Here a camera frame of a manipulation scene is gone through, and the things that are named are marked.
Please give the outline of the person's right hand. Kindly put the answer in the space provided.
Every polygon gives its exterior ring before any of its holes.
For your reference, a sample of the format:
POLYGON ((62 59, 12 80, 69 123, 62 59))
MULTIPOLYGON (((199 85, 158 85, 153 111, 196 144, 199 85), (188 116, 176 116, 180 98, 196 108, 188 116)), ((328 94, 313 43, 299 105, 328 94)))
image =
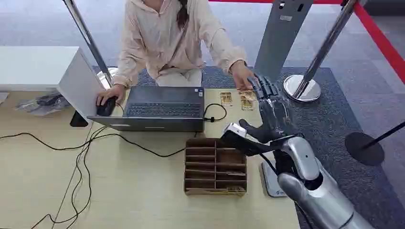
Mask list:
POLYGON ((97 94, 96 105, 104 105, 111 97, 116 97, 116 103, 121 104, 125 98, 127 88, 121 84, 115 84, 111 88, 97 94))

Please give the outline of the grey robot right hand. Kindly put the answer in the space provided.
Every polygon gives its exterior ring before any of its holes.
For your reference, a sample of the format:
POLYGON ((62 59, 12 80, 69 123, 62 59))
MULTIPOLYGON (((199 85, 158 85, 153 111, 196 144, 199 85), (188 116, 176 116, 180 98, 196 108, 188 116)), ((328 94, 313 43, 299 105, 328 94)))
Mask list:
POLYGON ((262 125, 254 127, 246 120, 239 120, 239 124, 250 136, 260 143, 280 141, 289 137, 304 137, 292 120, 288 101, 279 95, 277 88, 261 76, 251 76, 247 79, 253 88, 258 101, 262 125))

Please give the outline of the person's left hand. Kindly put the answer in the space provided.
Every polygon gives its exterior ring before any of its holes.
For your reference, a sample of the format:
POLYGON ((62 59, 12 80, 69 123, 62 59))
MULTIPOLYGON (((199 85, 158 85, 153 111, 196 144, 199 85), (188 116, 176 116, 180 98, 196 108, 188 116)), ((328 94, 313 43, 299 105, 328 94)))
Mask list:
POLYGON ((252 84, 249 82, 249 78, 255 79, 254 73, 248 69, 245 61, 238 60, 232 64, 229 71, 234 79, 237 90, 249 91, 252 90, 252 84))

